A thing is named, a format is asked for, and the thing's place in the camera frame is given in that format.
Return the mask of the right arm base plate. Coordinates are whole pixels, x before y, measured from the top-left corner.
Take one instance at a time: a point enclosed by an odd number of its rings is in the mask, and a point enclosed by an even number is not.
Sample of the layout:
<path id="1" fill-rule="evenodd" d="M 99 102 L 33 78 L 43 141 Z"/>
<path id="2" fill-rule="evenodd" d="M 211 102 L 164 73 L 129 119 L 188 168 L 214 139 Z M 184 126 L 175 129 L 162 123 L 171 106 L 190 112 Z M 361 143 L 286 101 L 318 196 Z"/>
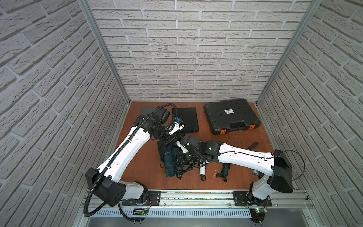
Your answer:
<path id="1" fill-rule="evenodd" d="M 268 196 L 266 199 L 261 200 L 249 195 L 247 191 L 234 191 L 233 201 L 236 207 L 258 206 L 258 207 L 270 207 L 272 202 Z"/>

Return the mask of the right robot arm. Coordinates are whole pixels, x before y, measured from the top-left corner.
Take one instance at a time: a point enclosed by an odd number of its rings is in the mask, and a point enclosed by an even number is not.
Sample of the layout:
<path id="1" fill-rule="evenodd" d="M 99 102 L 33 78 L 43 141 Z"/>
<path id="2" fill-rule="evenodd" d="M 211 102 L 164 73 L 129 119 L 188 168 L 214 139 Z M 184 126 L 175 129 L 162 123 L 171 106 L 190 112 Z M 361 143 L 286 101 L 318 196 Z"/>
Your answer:
<path id="1" fill-rule="evenodd" d="M 270 194 L 290 194 L 294 191 L 292 165 L 281 150 L 263 153 L 214 140 L 204 143 L 200 140 L 188 141 L 186 138 L 180 139 L 176 144 L 181 149 L 176 156 L 175 164 L 178 167 L 202 169 L 208 163 L 216 162 L 243 166 L 262 173 L 257 182 L 251 183 L 245 196 L 248 205 L 264 206 L 267 205 Z"/>

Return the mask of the black printed drawstring pouch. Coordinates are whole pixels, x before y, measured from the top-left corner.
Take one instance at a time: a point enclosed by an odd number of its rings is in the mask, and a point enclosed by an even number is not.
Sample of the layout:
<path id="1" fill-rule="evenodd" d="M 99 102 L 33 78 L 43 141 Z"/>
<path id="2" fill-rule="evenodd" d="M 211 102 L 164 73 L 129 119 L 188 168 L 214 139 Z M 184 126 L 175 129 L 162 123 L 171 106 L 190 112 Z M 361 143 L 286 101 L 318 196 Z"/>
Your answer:
<path id="1" fill-rule="evenodd" d="M 170 146 L 161 146 L 158 144 L 158 151 L 161 158 L 161 161 L 164 164 L 164 167 L 171 167 L 175 166 L 175 156 L 178 151 L 181 149 L 177 145 L 170 145 Z"/>

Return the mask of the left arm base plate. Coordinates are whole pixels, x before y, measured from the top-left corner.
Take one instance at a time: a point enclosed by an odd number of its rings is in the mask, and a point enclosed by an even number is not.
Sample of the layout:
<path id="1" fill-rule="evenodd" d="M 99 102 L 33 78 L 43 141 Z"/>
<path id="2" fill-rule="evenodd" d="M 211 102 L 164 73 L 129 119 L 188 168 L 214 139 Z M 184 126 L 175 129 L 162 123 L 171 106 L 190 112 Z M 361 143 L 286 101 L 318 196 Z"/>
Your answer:
<path id="1" fill-rule="evenodd" d="M 146 200 L 144 202 L 135 200 L 135 199 L 127 199 L 122 201 L 122 206 L 159 206 L 161 199 L 161 191 L 148 191 Z"/>

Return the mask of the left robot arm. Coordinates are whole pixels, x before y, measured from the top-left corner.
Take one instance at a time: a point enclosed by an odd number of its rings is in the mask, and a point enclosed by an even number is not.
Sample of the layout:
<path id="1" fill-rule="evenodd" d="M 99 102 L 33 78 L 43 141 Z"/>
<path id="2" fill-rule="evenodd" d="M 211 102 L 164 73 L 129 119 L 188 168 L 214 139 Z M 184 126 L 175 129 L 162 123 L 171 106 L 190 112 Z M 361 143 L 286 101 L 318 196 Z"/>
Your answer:
<path id="1" fill-rule="evenodd" d="M 121 178 L 131 160 L 150 138 L 174 141 L 173 135 L 184 127 L 184 122 L 177 113 L 165 125 L 169 117 L 167 106 L 168 104 L 164 104 L 149 114 L 140 115 L 115 152 L 98 168 L 90 168 L 85 173 L 89 187 L 83 208 L 85 217 L 95 215 L 105 205 L 119 206 L 123 200 L 133 199 L 138 204 L 146 202 L 146 186 L 138 182 L 122 182 Z"/>

